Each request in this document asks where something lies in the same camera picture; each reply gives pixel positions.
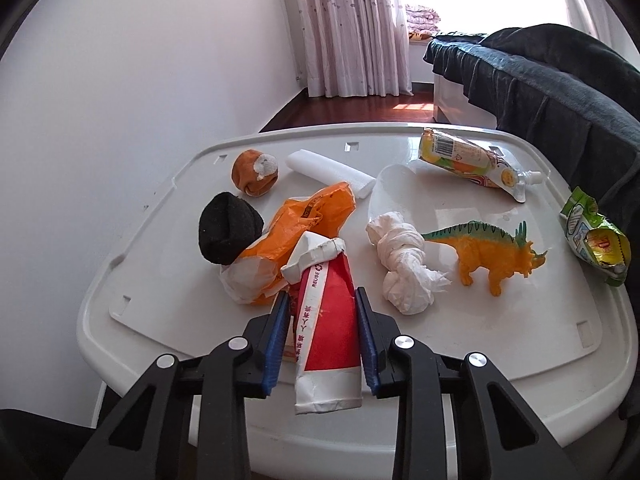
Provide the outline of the pink patterned curtain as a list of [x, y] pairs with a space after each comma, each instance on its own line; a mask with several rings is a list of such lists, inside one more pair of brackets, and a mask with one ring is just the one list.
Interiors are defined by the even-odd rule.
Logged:
[[400, 0], [297, 0], [297, 10], [311, 96], [412, 93]]

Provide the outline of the orange toy dinosaur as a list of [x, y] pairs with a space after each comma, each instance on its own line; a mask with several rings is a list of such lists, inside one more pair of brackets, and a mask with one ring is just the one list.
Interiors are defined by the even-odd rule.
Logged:
[[505, 230], [481, 221], [468, 221], [448, 226], [422, 237], [427, 242], [454, 248], [458, 256], [460, 281], [464, 286], [473, 284], [472, 273], [478, 268], [488, 271], [489, 291], [501, 295], [501, 282], [515, 273], [528, 278], [533, 270], [546, 263], [546, 252], [533, 251], [533, 242], [527, 239], [527, 224], [521, 221], [511, 235]]

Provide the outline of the folded pink quilt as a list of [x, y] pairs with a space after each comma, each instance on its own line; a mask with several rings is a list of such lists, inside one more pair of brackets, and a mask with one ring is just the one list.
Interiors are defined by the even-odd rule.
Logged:
[[440, 32], [440, 16], [427, 6], [406, 6], [406, 23], [410, 41], [426, 41]]

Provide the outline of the crumpled white tissue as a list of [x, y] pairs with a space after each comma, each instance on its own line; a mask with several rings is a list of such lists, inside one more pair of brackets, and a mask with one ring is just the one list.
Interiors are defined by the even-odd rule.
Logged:
[[423, 236], [398, 211], [379, 214], [368, 222], [366, 231], [387, 270], [384, 298], [403, 315], [425, 311], [450, 281], [445, 273], [426, 265]]

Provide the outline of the dark blue bed blanket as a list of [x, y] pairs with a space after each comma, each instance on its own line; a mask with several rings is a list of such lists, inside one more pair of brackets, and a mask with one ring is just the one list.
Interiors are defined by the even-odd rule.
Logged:
[[498, 129], [536, 146], [639, 251], [638, 68], [558, 24], [505, 28], [480, 41], [438, 36], [424, 60], [461, 84]]

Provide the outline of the yellow squeeze pouch with spout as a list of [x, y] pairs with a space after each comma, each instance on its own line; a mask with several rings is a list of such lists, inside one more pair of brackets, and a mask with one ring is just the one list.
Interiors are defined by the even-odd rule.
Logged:
[[433, 128], [423, 130], [419, 158], [484, 188], [501, 188], [518, 203], [526, 202], [528, 188], [546, 180], [543, 172], [525, 169], [507, 148]]

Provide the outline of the white foam block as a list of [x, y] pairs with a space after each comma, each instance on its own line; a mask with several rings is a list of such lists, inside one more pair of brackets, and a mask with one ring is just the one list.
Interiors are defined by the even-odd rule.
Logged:
[[298, 150], [285, 159], [292, 171], [326, 186], [340, 182], [349, 184], [357, 200], [366, 198], [375, 185], [375, 177], [332, 158], [308, 150]]

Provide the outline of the black sock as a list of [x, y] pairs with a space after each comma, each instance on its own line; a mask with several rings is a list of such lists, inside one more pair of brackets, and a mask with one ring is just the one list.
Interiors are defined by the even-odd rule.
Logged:
[[198, 222], [198, 247], [209, 262], [230, 266], [242, 251], [262, 236], [264, 220], [246, 200], [218, 193]]

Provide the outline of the brown white rolled sock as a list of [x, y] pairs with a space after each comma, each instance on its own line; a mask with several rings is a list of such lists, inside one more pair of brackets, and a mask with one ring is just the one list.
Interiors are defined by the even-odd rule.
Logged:
[[235, 187], [250, 197], [265, 195], [278, 180], [277, 159], [267, 153], [250, 148], [235, 159], [231, 180]]

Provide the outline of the green snack bag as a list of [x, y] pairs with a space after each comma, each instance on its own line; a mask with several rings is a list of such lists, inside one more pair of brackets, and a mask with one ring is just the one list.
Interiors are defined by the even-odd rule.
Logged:
[[576, 186], [560, 216], [572, 252], [603, 272], [608, 284], [623, 285], [631, 263], [630, 243], [626, 235], [600, 213], [596, 200]]

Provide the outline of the white bed frame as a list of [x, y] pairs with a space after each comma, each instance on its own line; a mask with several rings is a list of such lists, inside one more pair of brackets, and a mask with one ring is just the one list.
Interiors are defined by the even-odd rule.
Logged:
[[434, 75], [434, 121], [440, 124], [495, 129], [493, 114], [472, 105], [463, 93], [462, 84]]

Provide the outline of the red white paper carton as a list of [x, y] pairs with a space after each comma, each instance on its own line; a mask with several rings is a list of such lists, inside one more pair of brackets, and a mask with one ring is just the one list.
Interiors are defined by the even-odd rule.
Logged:
[[304, 233], [281, 273], [295, 294], [295, 413], [359, 408], [358, 320], [344, 240]]

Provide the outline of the orange white plastic bag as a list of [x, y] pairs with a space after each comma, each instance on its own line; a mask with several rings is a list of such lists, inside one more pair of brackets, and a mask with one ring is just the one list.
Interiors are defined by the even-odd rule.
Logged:
[[355, 209], [355, 195], [345, 181], [322, 188], [306, 200], [289, 198], [272, 218], [266, 234], [220, 272], [224, 290], [238, 304], [266, 304], [288, 286], [281, 268], [300, 237], [307, 231], [336, 237]]

